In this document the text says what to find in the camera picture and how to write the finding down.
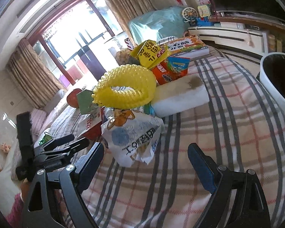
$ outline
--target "white plastic bag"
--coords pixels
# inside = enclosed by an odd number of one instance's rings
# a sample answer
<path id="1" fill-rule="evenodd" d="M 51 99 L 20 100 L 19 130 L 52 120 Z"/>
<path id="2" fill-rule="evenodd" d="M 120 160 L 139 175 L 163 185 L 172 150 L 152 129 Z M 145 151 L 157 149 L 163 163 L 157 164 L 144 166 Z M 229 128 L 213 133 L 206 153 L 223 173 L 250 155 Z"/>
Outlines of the white plastic bag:
<path id="1" fill-rule="evenodd" d="M 114 117 L 101 126 L 101 131 L 117 163 L 131 167 L 135 160 L 150 163 L 164 123 L 141 112 L 115 109 Z"/>

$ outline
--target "orange round object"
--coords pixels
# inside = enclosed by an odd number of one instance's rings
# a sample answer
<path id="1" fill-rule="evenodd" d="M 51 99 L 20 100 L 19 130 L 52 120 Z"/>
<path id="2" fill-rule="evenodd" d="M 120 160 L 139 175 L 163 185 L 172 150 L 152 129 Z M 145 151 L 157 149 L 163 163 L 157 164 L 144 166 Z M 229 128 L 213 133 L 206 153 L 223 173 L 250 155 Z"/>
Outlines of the orange round object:
<path id="1" fill-rule="evenodd" d="M 66 97 L 66 102 L 69 104 L 69 106 L 73 108 L 79 108 L 76 95 L 81 92 L 82 90 L 80 88 L 76 88 Z"/>

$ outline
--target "plaid tablecloth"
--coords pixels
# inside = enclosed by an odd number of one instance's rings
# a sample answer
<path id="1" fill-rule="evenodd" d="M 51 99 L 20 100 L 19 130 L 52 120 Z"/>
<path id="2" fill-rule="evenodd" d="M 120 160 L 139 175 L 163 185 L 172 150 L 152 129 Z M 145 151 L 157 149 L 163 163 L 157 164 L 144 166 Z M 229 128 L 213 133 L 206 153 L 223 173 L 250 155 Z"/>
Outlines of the plaid tablecloth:
<path id="1" fill-rule="evenodd" d="M 204 81 L 210 102 L 164 119 L 166 131 L 149 165 L 123 168 L 105 151 L 82 194 L 99 227 L 192 228 L 210 198 L 187 157 L 192 142 L 230 170 L 254 169 L 272 226 L 285 218 L 285 116 L 247 69 L 214 48 L 210 53 L 189 67 L 189 74 L 198 73 Z M 81 119 L 68 107 L 50 132 L 76 134 Z M 72 227 L 63 201 L 61 208 Z"/>

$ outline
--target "white bucket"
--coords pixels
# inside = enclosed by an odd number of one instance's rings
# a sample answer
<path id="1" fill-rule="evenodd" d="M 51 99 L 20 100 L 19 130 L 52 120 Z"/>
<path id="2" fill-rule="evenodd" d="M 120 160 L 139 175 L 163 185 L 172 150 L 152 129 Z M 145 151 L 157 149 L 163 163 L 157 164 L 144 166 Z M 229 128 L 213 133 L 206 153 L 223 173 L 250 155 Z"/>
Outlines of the white bucket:
<path id="1" fill-rule="evenodd" d="M 260 82 L 285 114 L 285 53 L 272 52 L 262 57 Z"/>

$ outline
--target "drawer handle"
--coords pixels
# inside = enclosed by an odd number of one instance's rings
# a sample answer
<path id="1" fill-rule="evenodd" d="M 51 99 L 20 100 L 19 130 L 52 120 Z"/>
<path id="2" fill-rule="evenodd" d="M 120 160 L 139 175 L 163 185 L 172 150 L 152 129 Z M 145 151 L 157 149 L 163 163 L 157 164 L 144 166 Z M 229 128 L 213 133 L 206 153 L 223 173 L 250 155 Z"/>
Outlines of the drawer handle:
<path id="1" fill-rule="evenodd" d="M 200 36 L 200 37 L 201 37 L 201 36 L 204 36 L 204 37 L 215 37 L 215 38 L 220 38 L 220 39 L 232 39 L 232 40 L 237 40 L 237 41 L 245 42 L 245 39 L 238 39 L 238 38 L 226 37 L 226 36 L 209 35 L 209 34 L 200 34 L 199 36 Z"/>

